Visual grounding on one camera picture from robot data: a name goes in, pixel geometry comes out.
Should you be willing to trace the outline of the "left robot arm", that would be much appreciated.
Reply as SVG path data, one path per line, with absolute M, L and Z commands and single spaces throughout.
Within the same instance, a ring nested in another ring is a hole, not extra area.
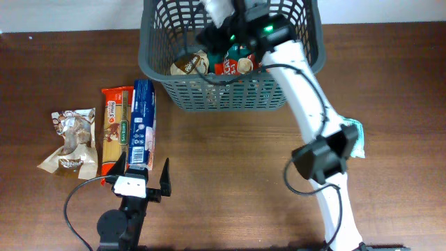
M 160 203 L 171 195 L 169 159 L 165 160 L 160 177 L 160 188 L 149 188 L 148 170 L 145 167 L 128 166 L 122 153 L 107 172 L 105 182 L 111 191 L 121 198 L 121 205 L 103 213 L 97 223 L 100 236 L 99 250 L 147 250 L 139 244 L 141 231 L 149 203 Z

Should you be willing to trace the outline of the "light teal snack packet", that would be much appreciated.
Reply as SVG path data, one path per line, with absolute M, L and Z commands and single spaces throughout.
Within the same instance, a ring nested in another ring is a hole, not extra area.
M 355 119 L 342 117 L 344 125 L 351 126 L 354 125 L 358 131 L 358 139 L 356 140 L 353 150 L 351 151 L 352 158 L 365 158 L 364 150 L 364 130 L 363 125 Z

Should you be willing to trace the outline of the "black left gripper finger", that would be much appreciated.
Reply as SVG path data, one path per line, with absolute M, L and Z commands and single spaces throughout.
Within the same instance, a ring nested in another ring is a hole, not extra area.
M 171 195 L 171 181 L 169 174 L 169 158 L 167 158 L 164 162 L 164 167 L 160 177 L 160 189 L 162 196 L 170 196 Z
M 126 152 L 122 152 L 119 159 L 109 169 L 107 175 L 123 175 L 126 169 Z

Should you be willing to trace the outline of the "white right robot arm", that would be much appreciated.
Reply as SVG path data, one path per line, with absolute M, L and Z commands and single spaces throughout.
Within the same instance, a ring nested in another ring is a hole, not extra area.
M 294 150 L 283 179 L 293 193 L 288 172 L 295 167 L 309 181 L 325 227 L 324 250 L 366 250 L 348 196 L 347 160 L 358 139 L 354 125 L 345 125 L 331 107 L 304 52 L 292 23 L 273 14 L 264 1 L 201 1 L 212 23 L 197 40 L 211 53 L 227 52 L 233 44 L 255 53 L 282 89 L 297 121 L 304 145 Z

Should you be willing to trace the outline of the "green coffee mix bag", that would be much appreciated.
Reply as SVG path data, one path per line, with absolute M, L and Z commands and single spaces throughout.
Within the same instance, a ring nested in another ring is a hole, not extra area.
M 239 44 L 232 45 L 224 54 L 207 53 L 207 57 L 208 72 L 216 75 L 245 75 L 261 66 L 256 54 Z

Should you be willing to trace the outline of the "blue pasta packet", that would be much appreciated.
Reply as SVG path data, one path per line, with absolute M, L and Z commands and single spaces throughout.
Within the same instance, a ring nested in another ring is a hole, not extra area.
M 134 81 L 128 164 L 153 168 L 156 129 L 156 95 L 148 79 Z

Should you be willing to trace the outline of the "grey plastic basket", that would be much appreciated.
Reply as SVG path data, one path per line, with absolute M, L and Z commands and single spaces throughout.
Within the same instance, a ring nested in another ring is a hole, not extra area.
M 286 98 L 282 90 L 264 70 L 228 86 L 214 86 L 214 82 L 229 81 L 235 76 L 217 75 L 212 67 L 205 79 L 193 74 L 171 74 L 171 66 L 185 53 L 205 50 L 195 37 L 212 20 L 204 12 L 196 13 L 197 5 L 198 1 L 144 2 L 139 44 L 141 71 L 161 83 L 174 103 L 187 111 L 274 110 L 283 106 Z M 269 1 L 268 5 L 272 14 L 282 14 L 293 24 L 309 65 L 318 73 L 326 61 L 318 1 Z

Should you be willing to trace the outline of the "brown Pantree snack bag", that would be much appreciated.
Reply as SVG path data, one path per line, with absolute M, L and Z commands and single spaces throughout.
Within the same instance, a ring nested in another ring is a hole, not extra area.
M 171 75 L 195 75 L 198 73 L 207 75 L 208 67 L 208 55 L 203 50 L 199 50 L 195 53 L 186 54 L 173 62 L 170 73 Z

